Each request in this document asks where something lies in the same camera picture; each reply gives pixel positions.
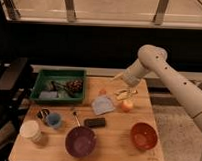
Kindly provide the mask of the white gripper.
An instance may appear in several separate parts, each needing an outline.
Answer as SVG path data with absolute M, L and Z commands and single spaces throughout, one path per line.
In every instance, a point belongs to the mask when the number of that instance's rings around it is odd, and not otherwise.
M 139 72 L 131 68 L 126 69 L 123 73 L 123 81 L 129 87 L 134 87 L 135 85 L 138 85 L 138 83 L 140 82 Z M 114 92 L 118 101 L 126 100 L 137 93 L 136 90 L 130 91 L 129 87 L 121 88 Z

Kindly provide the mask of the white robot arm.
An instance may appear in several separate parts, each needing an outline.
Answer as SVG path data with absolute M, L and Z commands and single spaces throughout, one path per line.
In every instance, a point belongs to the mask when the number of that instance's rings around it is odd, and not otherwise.
M 164 48 L 143 45 L 137 52 L 137 59 L 125 71 L 117 74 L 115 79 L 121 79 L 128 87 L 134 87 L 146 74 L 154 72 L 202 132 L 202 90 L 175 71 L 166 59 Z

